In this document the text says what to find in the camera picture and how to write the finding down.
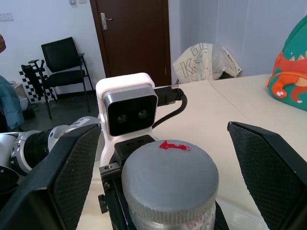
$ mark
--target chair leg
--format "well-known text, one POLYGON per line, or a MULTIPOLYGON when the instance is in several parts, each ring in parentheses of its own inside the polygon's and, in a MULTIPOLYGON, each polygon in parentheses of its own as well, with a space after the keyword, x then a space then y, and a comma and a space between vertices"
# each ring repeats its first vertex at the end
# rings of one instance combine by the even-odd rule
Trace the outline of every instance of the chair leg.
POLYGON ((84 95, 85 95, 85 98, 86 98, 87 110, 88 110, 88 112, 90 112, 90 106, 88 104, 88 98, 87 98, 87 95, 86 95, 86 88, 85 88, 84 78, 82 78, 82 80, 83 80, 83 88, 84 88, 84 95))
POLYGON ((91 77, 90 77, 90 73, 89 73, 88 70, 87 70, 87 66, 86 66, 86 63, 85 63, 84 58, 82 58, 82 59, 83 59, 83 63, 84 63, 85 69, 86 69, 86 73, 87 73, 87 76, 88 76, 88 80, 90 80, 90 84, 91 84, 92 90, 94 91, 94 88, 93 88, 93 85, 92 85, 92 81, 91 81, 91 77))
POLYGON ((82 83, 83 83, 83 88, 84 88, 84 95, 85 95, 85 99, 86 99, 86 105, 87 105, 87 111, 90 112, 90 105, 88 104, 88 98, 86 95, 86 87, 85 87, 85 83, 84 83, 84 76, 82 73, 82 62, 80 61, 80 72, 81 72, 81 77, 82 77, 82 83))
POLYGON ((49 88, 49 91, 50 91, 50 93, 51 93, 51 97, 53 98, 53 100, 54 100, 56 103, 58 103, 58 101, 57 101, 55 95, 53 94, 53 90, 52 90, 51 88, 49 88))
POLYGON ((45 97, 45 100, 46 100, 46 106, 47 106, 47 110, 48 110, 49 119, 51 120, 52 118, 51 118, 51 112, 50 112, 49 103, 48 103, 48 97, 47 97, 46 90, 45 90, 44 87, 43 87, 43 91, 44 91, 44 97, 45 97))

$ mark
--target door frame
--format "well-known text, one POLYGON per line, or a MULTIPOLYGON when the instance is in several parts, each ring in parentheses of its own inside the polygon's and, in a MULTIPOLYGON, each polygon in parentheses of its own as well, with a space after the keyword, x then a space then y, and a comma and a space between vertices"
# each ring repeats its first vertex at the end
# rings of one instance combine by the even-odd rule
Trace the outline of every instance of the door frame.
MULTIPOLYGON (((109 60, 107 58, 107 51, 105 45, 105 39, 102 29, 102 23, 100 14, 97 6, 98 0, 90 0, 92 14, 94 18, 96 33, 98 37, 98 43, 100 47, 100 53, 102 57, 102 61, 104 64, 106 77, 111 77, 111 68, 109 65, 109 60)), ((166 61, 166 77, 172 81, 171 75, 171 53, 170 53, 170 37, 169 37, 169 18, 168 18, 168 0, 162 0, 162 11, 163 11, 163 21, 164 21, 164 44, 165 44, 165 61, 166 61)))

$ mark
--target screw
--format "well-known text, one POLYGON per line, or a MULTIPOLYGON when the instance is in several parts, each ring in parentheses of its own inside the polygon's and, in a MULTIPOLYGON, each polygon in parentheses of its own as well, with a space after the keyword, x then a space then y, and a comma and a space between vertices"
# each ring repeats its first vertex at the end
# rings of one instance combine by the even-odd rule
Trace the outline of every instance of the screw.
POLYGON ((112 169, 112 165, 105 166, 105 170, 112 169))
POLYGON ((110 183, 109 182, 105 182, 104 183, 104 188, 109 188, 110 187, 110 183))

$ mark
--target white jacket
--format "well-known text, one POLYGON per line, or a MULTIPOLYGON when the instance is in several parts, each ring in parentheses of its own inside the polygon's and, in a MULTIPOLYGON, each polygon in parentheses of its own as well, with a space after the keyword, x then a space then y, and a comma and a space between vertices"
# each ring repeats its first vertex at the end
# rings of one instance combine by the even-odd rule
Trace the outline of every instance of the white jacket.
POLYGON ((188 48, 173 64, 180 83, 216 80, 223 72, 238 77, 242 68, 224 47, 198 43, 188 48))

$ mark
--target white table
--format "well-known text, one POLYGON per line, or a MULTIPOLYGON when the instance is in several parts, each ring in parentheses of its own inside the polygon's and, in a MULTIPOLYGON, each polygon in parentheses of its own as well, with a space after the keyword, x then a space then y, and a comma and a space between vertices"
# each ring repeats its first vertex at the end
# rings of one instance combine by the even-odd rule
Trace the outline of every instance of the white table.
MULTIPOLYGON (((188 141, 204 149, 214 160, 219 170, 218 199, 250 213, 255 221, 261 221, 257 209, 244 183, 233 143, 227 131, 229 121, 261 126, 279 133, 306 160, 304 151, 307 142, 307 123, 303 123, 305 111, 293 108, 271 98, 265 90, 269 75, 219 80, 199 81, 180 85, 188 97, 188 106, 183 113, 162 123, 154 129, 158 139, 188 141)), ((156 119, 172 112, 179 103, 159 107, 156 119)), ((78 229, 111 230, 109 214, 101 215, 97 196, 103 193, 99 175, 99 162, 95 163, 91 187, 84 205, 78 229)), ((221 205, 222 210, 229 207, 221 205)), ((244 223, 244 217, 224 213, 226 219, 244 223)), ((252 229, 264 229, 259 224, 252 229)))
POLYGON ((271 97, 265 87, 270 76, 266 74, 210 83, 251 124, 278 133, 307 161, 307 112, 271 97))

